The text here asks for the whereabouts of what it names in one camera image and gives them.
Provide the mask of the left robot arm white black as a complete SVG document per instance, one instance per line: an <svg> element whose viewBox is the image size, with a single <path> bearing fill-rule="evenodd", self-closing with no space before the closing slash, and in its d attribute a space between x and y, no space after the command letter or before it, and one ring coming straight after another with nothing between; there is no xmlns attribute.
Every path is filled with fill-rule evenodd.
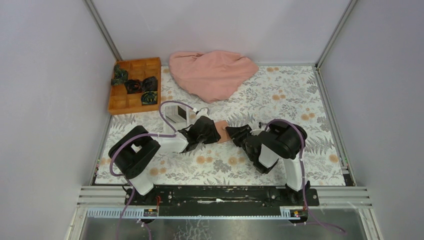
<svg viewBox="0 0 424 240"><path fill-rule="evenodd" d="M144 206L155 200L154 184L144 173L159 153L186 153L199 144L215 144L221 139L215 122L200 116L194 124L172 134L148 132L138 125L120 139L108 152L111 167L116 165L120 174L133 186L136 199Z"/></svg>

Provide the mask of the brown leather card holder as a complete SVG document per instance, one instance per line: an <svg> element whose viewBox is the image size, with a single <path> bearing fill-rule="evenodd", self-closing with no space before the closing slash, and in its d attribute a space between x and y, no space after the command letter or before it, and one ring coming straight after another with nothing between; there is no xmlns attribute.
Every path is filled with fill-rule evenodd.
<svg viewBox="0 0 424 240"><path fill-rule="evenodd" d="M215 124L217 132L220 135L220 139L217 142L218 144L222 144L222 143L225 143L225 142L231 140L231 138L230 138L230 136L229 136L229 134L226 130L226 127L229 126L229 124L226 120L217 121L214 124Z"/></svg>

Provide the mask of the white translucent card box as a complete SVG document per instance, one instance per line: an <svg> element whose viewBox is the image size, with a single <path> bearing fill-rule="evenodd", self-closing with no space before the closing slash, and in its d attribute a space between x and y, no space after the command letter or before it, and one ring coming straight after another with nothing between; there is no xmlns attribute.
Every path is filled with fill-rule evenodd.
<svg viewBox="0 0 424 240"><path fill-rule="evenodd" d="M190 125L190 112L189 107L176 103L166 104L162 109L165 120L177 131Z"/></svg>

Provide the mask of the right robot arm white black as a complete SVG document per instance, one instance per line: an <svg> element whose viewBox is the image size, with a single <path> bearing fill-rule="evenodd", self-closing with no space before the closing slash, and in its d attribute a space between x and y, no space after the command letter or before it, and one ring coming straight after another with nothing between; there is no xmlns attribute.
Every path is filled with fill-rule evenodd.
<svg viewBox="0 0 424 240"><path fill-rule="evenodd" d="M286 171L287 201L293 206L301 205L307 194L303 189L307 181L302 170L302 155L308 137L299 125L287 120L274 119L265 129L251 129L249 125L225 128L233 143L242 148L254 167L268 174L283 160Z"/></svg>

